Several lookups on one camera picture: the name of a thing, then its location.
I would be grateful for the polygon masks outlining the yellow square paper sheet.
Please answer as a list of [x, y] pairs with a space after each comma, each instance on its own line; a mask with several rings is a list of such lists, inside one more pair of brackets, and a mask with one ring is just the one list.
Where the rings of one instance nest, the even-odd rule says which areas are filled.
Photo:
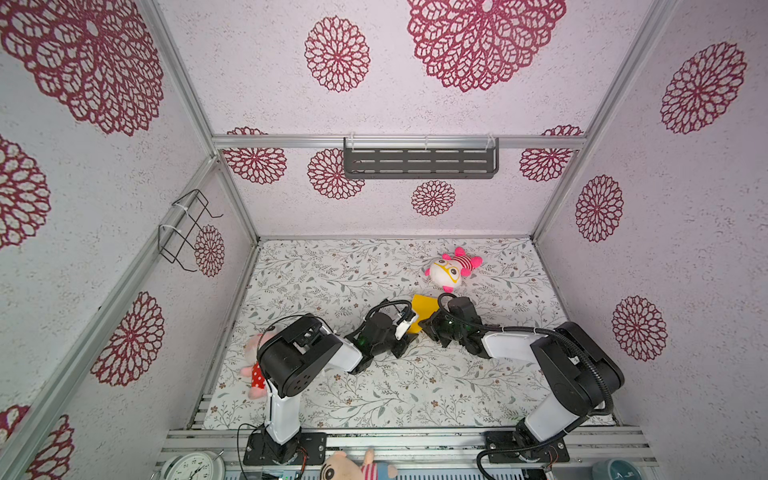
[[409, 334], [418, 334], [422, 331], [420, 322], [427, 320], [437, 312], [439, 310], [439, 304], [436, 298], [416, 294], [411, 301], [411, 305], [412, 310], [416, 314], [416, 318], [411, 323], [407, 332]]

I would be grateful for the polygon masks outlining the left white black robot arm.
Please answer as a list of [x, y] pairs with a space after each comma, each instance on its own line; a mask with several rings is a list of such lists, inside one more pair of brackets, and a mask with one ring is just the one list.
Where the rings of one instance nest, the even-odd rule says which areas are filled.
[[402, 357], [416, 338], [409, 329], [419, 315], [407, 300], [384, 301], [345, 336], [315, 314], [288, 318], [291, 324], [257, 347], [257, 364], [268, 398], [264, 428], [279, 447], [299, 434], [300, 395], [321, 372], [331, 368], [356, 375], [387, 352]]

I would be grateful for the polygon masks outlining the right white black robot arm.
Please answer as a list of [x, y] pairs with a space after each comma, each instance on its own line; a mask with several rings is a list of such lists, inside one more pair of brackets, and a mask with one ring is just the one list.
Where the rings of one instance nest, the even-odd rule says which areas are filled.
[[536, 364], [550, 394], [514, 430], [521, 447], [556, 442], [586, 420], [610, 416], [613, 394], [625, 384], [619, 366], [577, 323], [555, 328], [484, 324], [467, 297], [443, 293], [438, 309], [419, 322], [446, 347], [456, 341], [472, 355]]

